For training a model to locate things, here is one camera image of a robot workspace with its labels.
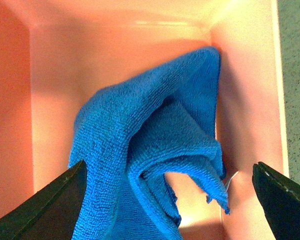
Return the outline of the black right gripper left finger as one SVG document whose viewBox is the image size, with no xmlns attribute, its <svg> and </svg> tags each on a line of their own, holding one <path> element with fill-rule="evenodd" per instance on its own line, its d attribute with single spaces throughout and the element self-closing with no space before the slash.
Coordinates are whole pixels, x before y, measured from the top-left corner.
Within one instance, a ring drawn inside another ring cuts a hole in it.
<svg viewBox="0 0 300 240">
<path fill-rule="evenodd" d="M 0 218 L 0 240 L 70 240 L 87 187 L 81 160 Z"/>
</svg>

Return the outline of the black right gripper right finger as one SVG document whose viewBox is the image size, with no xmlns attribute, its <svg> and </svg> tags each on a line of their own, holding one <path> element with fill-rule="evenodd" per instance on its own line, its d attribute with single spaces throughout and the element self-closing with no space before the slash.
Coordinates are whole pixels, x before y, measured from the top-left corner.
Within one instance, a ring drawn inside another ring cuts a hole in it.
<svg viewBox="0 0 300 240">
<path fill-rule="evenodd" d="M 277 240 L 300 240 L 300 185 L 263 162 L 253 165 L 252 184 Z"/>
</svg>

